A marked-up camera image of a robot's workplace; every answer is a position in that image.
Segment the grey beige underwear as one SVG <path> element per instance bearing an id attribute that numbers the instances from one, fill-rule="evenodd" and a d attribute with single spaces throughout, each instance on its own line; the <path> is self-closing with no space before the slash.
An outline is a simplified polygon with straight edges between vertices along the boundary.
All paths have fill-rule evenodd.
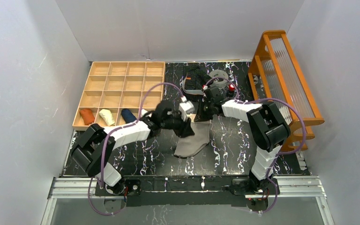
<path id="1" fill-rule="evenodd" d="M 195 114 L 189 114 L 191 118 L 191 128 L 195 134 L 185 138 L 179 138 L 174 151 L 175 157 L 193 157 L 210 142 L 211 120 L 195 122 L 195 116 Z"/>

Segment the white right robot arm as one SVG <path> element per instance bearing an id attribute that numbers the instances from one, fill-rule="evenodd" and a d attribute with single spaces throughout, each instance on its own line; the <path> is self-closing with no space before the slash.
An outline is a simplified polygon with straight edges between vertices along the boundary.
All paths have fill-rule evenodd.
<path id="1" fill-rule="evenodd" d="M 204 96 L 199 100 L 196 122 L 208 121 L 214 115 L 236 118 L 249 124 L 256 148 L 255 161 L 248 179 L 231 185 L 233 194 L 242 192 L 265 192 L 272 184 L 273 166 L 282 145 L 291 134 L 291 130 L 272 101 L 249 104 L 233 98 L 234 87 L 227 94 L 218 87 L 204 85 Z"/>

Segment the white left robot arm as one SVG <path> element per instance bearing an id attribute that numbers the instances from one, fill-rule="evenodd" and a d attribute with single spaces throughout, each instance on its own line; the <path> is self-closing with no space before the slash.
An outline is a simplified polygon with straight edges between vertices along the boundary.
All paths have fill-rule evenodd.
<path id="1" fill-rule="evenodd" d="M 76 139 L 69 156 L 103 187 L 114 187 L 122 179 L 120 172 L 108 163 L 114 149 L 155 137 L 161 129 L 173 130 L 181 138 L 192 136 L 195 133 L 188 115 L 193 111 L 191 101 L 181 102 L 175 110 L 169 101 L 163 100 L 155 110 L 143 113 L 139 120 L 131 123 L 109 129 L 91 124 Z"/>

